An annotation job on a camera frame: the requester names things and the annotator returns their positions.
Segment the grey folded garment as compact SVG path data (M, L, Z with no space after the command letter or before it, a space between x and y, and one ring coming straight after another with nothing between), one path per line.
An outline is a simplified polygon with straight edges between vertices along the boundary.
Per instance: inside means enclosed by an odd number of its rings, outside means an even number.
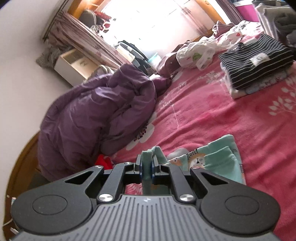
M274 19L277 39L283 44L295 47L295 13L282 13Z

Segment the wooden headboard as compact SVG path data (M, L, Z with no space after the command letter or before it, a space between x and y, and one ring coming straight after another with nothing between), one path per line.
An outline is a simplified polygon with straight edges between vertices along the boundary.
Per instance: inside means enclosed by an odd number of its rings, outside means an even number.
M40 173L37 158L38 137L39 133L36 133L25 145L16 160L8 181L4 208L4 223L2 227L5 240L9 240L14 236L10 229L16 227L11 217L11 202L13 198L25 192L29 188L34 174Z

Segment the purple duvet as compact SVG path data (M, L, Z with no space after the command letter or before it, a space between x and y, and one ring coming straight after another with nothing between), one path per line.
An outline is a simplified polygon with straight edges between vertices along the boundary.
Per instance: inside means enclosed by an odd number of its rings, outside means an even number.
M56 181L92 167L129 144L151 118L171 78L150 79L124 64L96 75L58 97L39 132L38 161L43 176Z

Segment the white patterned baby garment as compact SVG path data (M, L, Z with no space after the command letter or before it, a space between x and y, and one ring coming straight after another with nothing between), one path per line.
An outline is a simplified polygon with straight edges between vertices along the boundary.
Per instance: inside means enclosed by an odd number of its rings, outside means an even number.
M191 42L187 47L177 51L176 59L182 68L207 68L215 54L233 49L241 41L241 31L227 32L218 37L202 37L197 42Z

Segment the black striped folded garment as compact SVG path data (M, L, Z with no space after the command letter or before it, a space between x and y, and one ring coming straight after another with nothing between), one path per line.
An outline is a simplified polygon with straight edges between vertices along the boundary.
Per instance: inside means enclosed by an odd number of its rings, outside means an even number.
M292 51L266 34L259 35L251 43L239 43L233 50L220 54L219 58L232 87L237 90L293 64Z

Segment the red item beside bed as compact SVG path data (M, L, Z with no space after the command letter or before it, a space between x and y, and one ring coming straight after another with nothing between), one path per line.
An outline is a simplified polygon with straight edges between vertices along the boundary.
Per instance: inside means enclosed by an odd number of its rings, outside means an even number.
M113 163L111 161L111 158L106 155L103 155L103 154L99 154L94 165L95 166L102 166L104 168L104 170L113 169Z

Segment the teal lion print garment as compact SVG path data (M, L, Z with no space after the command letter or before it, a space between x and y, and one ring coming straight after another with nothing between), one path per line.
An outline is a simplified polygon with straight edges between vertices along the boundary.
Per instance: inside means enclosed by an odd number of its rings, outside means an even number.
M192 167L200 167L232 181L246 184L241 156L234 136L231 134L226 134L190 152L185 148L179 148L165 156L161 148L155 146L143 151L140 156L145 171L144 183L128 185L126 188L128 194L156 194L156 191L152 191L149 186L152 180L153 157L156 157L160 164L170 163L180 167L183 171L189 171Z

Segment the dark maroon garment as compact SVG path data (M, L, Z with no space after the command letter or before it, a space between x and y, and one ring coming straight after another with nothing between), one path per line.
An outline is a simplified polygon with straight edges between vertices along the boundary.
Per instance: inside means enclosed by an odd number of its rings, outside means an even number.
M166 78L172 77L181 68L177 61L177 52L180 49L187 47L190 43L190 41L186 41L183 44L179 44L173 49L173 51L166 54L157 66L158 75Z

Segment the light floral folded garment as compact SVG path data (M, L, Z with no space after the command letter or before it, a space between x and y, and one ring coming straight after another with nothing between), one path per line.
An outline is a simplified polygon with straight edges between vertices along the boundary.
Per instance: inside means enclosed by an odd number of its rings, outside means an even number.
M228 72L222 63L220 63L220 68L224 72L223 82L225 83L232 99L238 99L246 95L254 94L255 92L258 92L262 89L273 86L276 83L284 81L288 77L292 77L292 75L295 74L295 62L294 62L293 65L290 66L289 68L285 68L265 78L261 78L260 80L255 81L245 89L237 90L234 87L232 87L232 84L230 83L230 80L229 80Z

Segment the pink floral bed blanket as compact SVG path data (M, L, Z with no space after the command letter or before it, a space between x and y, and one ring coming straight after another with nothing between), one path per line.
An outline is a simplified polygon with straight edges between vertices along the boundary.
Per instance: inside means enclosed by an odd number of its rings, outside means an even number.
M275 234L295 240L295 73L236 100L223 78L218 57L205 70L180 71L144 130L111 159L133 162L154 146L172 158L231 134L247 185L280 204Z

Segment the pink patterned curtain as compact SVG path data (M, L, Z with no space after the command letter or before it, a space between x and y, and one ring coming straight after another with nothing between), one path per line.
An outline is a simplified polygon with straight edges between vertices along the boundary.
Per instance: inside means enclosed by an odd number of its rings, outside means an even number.
M104 64L115 69L123 64L130 64L130 61L107 44L102 37L65 11L57 14L45 35L45 41L61 49L71 46L96 64Z

